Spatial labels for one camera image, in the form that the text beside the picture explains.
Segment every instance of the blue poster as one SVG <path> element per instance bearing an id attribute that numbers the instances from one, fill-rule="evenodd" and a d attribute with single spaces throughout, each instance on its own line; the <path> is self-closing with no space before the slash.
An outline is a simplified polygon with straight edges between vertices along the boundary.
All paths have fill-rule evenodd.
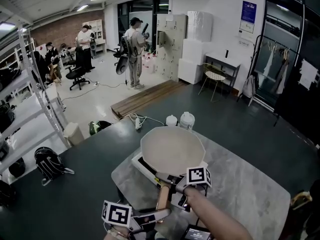
<path id="1" fill-rule="evenodd" d="M 252 2 L 243 1 L 241 20 L 255 24 L 257 5 Z"/>

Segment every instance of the trash bin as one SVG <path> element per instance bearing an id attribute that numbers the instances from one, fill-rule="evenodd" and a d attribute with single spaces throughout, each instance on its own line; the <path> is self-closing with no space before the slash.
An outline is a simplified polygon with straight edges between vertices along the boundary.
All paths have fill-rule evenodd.
<path id="1" fill-rule="evenodd" d="M 72 146 L 78 145 L 80 142 L 85 140 L 79 125 L 75 122 L 68 123 L 63 131 L 63 136 L 71 143 Z"/>

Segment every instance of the brick wall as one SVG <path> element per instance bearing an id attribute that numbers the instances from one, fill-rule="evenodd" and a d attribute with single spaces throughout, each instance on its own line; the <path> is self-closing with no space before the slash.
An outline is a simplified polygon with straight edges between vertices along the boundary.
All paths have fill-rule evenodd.
<path id="1" fill-rule="evenodd" d="M 75 38 L 81 30 L 83 22 L 102 20 L 103 39 L 106 39 L 105 15 L 103 10 L 84 12 L 56 20 L 31 31 L 37 46 L 52 42 L 60 50 L 61 44 L 67 47 L 75 46 Z"/>

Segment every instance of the white bottle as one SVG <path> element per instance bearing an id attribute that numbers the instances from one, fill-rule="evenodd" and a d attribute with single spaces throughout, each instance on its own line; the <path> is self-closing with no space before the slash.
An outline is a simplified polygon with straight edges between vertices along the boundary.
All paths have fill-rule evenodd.
<path id="1" fill-rule="evenodd" d="M 189 112 L 184 112 L 180 118 L 180 127 L 188 131 L 191 131 L 194 127 L 195 121 L 196 119 L 193 114 L 190 114 Z"/>
<path id="2" fill-rule="evenodd" d="M 165 120 L 166 126 L 177 126 L 178 119 L 174 115 L 169 115 Z"/>

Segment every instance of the smartphone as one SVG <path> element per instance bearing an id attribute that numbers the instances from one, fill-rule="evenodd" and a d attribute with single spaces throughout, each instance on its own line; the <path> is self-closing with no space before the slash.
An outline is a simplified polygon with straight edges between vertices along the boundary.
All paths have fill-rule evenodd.
<path id="1" fill-rule="evenodd" d="M 214 240 L 208 229 L 195 225 L 189 225 L 181 240 Z"/>

